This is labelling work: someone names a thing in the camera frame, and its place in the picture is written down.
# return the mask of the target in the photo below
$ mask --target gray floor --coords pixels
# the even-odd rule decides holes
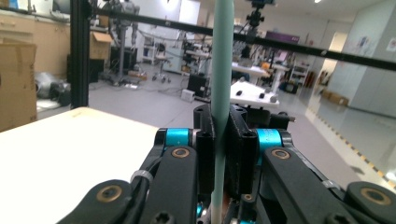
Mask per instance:
[[[148,81],[142,82],[137,90],[112,87],[104,82],[91,84],[89,95],[90,107],[156,127],[192,128],[192,110],[203,103],[197,101],[189,103],[180,99],[181,89],[187,87],[187,78],[179,74],[170,74],[169,76],[172,82],[162,84],[159,80],[151,81],[151,76],[155,71],[158,71],[158,67],[152,67],[147,64],[142,64],[142,67],[148,73]],[[382,127],[383,123],[389,123],[389,119],[334,106],[327,102],[323,103],[319,100],[316,93],[312,91],[301,91],[298,95],[281,92],[279,94],[279,101],[281,103],[280,107],[272,110],[273,112],[287,111],[291,116],[297,118],[297,122],[292,123],[289,128],[295,146],[323,174],[337,181],[342,187],[345,187],[352,181],[359,180],[359,177],[343,161],[341,156],[333,150],[332,146],[326,141],[326,136],[320,134],[312,122],[307,119],[305,115],[307,107],[313,108],[334,129],[340,130],[340,133],[351,139],[350,142],[358,147],[363,154],[366,153],[363,149],[365,148],[364,146],[370,146],[371,150],[369,149],[366,154],[373,154],[371,160],[378,161],[377,166],[381,163],[387,167],[394,168],[391,163],[395,160],[390,160],[391,157],[389,155],[392,155],[395,151],[391,148],[395,146],[392,142],[395,138],[389,138],[389,136],[395,136],[394,132],[396,132],[396,129],[389,125]],[[68,107],[61,107],[40,112],[38,117],[44,119],[67,111],[68,109]],[[381,142],[371,141],[377,138],[377,134],[381,136],[379,139],[382,139],[382,142],[389,142],[385,150],[388,154],[378,153],[378,148],[382,147],[373,146],[375,142]],[[363,137],[367,143],[361,141],[362,136],[370,136]]]

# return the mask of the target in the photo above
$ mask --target black vertical post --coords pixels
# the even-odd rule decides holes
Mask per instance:
[[[71,108],[88,105],[90,4],[88,0],[71,0]]]

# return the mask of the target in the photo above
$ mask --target person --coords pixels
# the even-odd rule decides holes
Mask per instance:
[[[245,47],[242,49],[241,58],[250,58],[250,45],[245,45]],[[232,71],[231,79],[239,80],[241,77],[243,77],[245,81],[250,81],[250,75],[248,73]]]

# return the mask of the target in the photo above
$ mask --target white box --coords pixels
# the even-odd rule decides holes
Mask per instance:
[[[181,92],[181,99],[192,102],[194,101],[195,91],[183,90]]]

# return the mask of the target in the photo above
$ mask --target black horizontal bar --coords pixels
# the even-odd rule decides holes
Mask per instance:
[[[192,33],[196,33],[196,34],[201,34],[201,35],[213,35],[213,29],[211,29],[211,28],[191,25],[191,24],[187,24],[187,23],[183,23],[183,22],[166,21],[166,20],[155,19],[155,18],[151,18],[151,17],[132,15],[132,14],[121,13],[121,12],[116,12],[116,11],[111,11],[111,10],[106,10],[106,9],[100,9],[100,8],[94,8],[93,10],[94,10],[95,14],[108,16],[110,18],[118,18],[118,19],[122,19],[122,20],[143,22],[143,23],[147,23],[147,24],[183,30],[183,31],[192,32]],[[247,37],[245,35],[233,34],[233,40],[246,41],[246,39],[247,39]],[[264,39],[264,38],[259,38],[259,37],[254,38],[253,43],[257,44],[257,45],[262,45],[265,47],[274,48],[274,49],[289,50],[289,51],[307,54],[307,55],[313,55],[313,56],[317,56],[317,57],[321,57],[321,58],[334,59],[334,60],[342,61],[342,62],[346,62],[346,63],[356,63],[356,64],[367,65],[367,66],[371,66],[371,67],[375,67],[375,68],[396,71],[396,63],[390,62],[390,61],[371,59],[371,58],[361,57],[361,56],[353,55],[353,54],[340,53],[340,52],[335,52],[335,51],[331,51],[331,50],[327,50],[327,49],[311,48],[311,47],[295,45],[295,44],[290,44],[290,43],[285,43],[285,42],[279,42],[276,40]]]

